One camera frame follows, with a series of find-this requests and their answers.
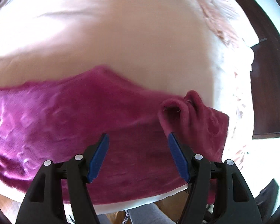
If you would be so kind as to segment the dark wooden headboard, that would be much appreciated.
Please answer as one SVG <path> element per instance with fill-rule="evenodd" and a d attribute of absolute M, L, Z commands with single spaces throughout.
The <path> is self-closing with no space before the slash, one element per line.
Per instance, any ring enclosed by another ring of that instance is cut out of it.
<path fill-rule="evenodd" d="M 280 34 L 255 0 L 236 0 L 259 37 L 252 47 L 253 138 L 280 137 Z"/>

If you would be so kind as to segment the pink pillow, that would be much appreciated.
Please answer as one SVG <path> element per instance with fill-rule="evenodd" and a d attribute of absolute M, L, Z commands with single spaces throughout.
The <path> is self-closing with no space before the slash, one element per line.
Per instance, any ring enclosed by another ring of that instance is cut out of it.
<path fill-rule="evenodd" d="M 255 29 L 236 0 L 209 1 L 219 9 L 238 39 L 242 39 L 250 48 L 259 43 L 259 37 Z"/>

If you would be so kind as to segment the grey trouser leg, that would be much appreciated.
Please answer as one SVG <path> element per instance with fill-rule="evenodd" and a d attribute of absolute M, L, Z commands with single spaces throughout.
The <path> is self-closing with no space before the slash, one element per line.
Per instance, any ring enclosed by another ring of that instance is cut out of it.
<path fill-rule="evenodd" d="M 175 224 L 167 215 L 165 215 L 155 203 L 142 205 L 140 207 L 125 211 L 125 217 L 121 223 L 144 223 L 144 224 Z"/>

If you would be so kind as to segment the magenta fleece pants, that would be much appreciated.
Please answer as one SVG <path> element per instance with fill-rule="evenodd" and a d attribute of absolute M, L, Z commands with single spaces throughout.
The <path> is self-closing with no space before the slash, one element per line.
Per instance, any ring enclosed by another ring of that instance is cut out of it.
<path fill-rule="evenodd" d="M 167 139 L 220 161 L 229 118 L 195 91 L 184 97 L 152 91 L 105 66 L 61 81 L 0 89 L 0 181 L 26 192 L 45 160 L 64 162 L 96 143 L 109 149 L 87 187 L 92 202 L 111 204 L 182 187 Z"/>

